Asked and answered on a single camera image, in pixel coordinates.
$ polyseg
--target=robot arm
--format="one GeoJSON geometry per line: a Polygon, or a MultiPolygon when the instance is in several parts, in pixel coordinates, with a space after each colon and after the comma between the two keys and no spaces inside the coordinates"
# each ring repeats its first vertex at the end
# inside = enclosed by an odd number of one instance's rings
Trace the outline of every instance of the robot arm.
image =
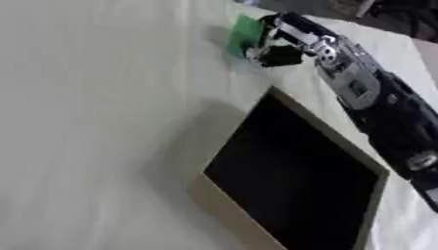
{"type": "Polygon", "coordinates": [[[245,57],[264,67],[315,58],[321,77],[357,128],[438,213],[438,115],[402,79],[359,44],[295,13],[266,16],[257,47],[245,57]]]}

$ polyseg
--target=white table surface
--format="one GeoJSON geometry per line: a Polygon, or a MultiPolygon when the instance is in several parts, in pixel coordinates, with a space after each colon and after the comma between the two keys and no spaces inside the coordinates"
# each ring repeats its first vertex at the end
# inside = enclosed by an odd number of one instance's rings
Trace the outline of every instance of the white table surface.
{"type": "MultiPolygon", "coordinates": [[[[227,0],[0,3],[0,249],[245,249],[184,186],[271,84],[371,155],[311,61],[258,70],[223,52],[227,0]]],[[[435,107],[409,38],[361,41],[435,107]]],[[[370,249],[434,249],[438,217],[392,176],[370,249]]]]}

